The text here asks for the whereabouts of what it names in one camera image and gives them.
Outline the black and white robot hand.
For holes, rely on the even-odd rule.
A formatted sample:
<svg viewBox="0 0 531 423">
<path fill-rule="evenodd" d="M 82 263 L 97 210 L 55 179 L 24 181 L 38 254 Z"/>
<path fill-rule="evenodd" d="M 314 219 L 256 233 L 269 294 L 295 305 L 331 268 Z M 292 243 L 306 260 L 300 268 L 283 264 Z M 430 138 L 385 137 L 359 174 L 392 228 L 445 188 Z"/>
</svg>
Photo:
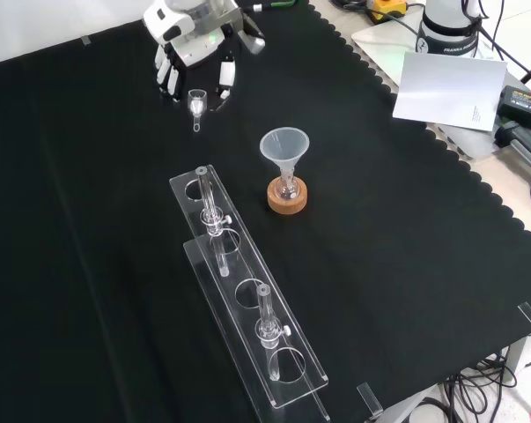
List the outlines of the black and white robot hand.
<svg viewBox="0 0 531 423">
<path fill-rule="evenodd" d="M 187 71 L 202 64 L 225 45 L 241 23 L 234 1 L 154 1 L 143 23 L 157 42 L 153 61 L 160 92 L 179 102 Z"/>
</svg>

